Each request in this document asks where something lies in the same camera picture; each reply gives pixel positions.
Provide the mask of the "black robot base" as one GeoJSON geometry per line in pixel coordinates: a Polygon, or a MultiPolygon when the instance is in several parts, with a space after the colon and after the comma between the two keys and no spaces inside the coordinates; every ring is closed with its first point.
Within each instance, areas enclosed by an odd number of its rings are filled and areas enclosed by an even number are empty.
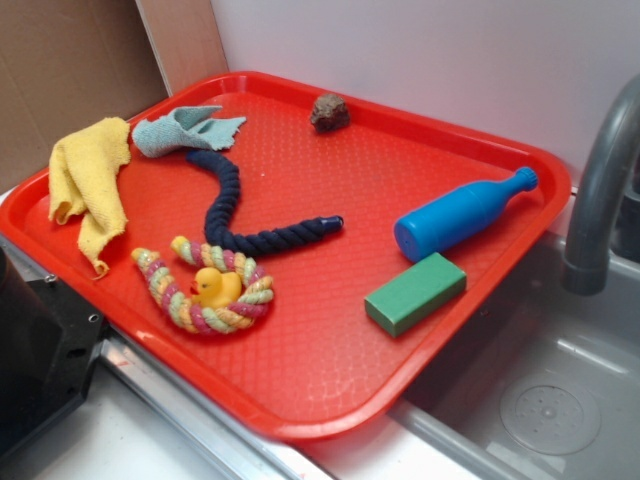
{"type": "Polygon", "coordinates": [[[1,253],[2,460],[84,403],[106,328],[64,281],[26,281],[1,253]]]}

